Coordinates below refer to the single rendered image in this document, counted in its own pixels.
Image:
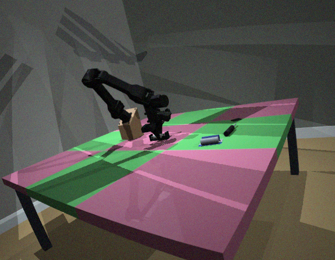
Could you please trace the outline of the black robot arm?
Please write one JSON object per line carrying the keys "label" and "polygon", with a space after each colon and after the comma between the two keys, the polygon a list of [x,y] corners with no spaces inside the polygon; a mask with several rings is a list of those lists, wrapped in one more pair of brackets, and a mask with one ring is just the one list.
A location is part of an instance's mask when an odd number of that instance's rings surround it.
{"label": "black robot arm", "polygon": [[[129,84],[108,74],[105,70],[100,71],[97,68],[88,69],[82,78],[82,83],[87,88],[94,89],[94,91],[107,104],[111,117],[114,119],[121,119],[122,123],[129,122],[132,112],[127,112],[121,101],[114,100],[102,83],[127,94],[131,100],[143,105],[144,109],[147,111],[154,108],[167,107],[169,104],[167,95],[154,95],[154,91],[151,89],[138,84]],[[146,96],[147,93],[148,96]],[[158,109],[158,112],[156,111],[155,113],[156,122],[159,120],[168,122],[170,116],[171,111],[169,108],[166,108],[165,111],[160,111],[160,109]]]}

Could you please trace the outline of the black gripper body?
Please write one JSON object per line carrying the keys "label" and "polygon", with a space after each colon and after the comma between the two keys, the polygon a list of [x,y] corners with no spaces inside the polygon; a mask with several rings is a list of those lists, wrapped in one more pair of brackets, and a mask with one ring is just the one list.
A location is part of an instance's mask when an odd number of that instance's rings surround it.
{"label": "black gripper body", "polygon": [[158,111],[158,108],[145,111],[144,115],[147,115],[148,124],[145,124],[144,126],[142,126],[141,128],[142,133],[154,131],[157,127],[157,124],[162,122],[162,120],[159,120],[158,122],[156,122],[156,118],[155,118],[156,111]]}

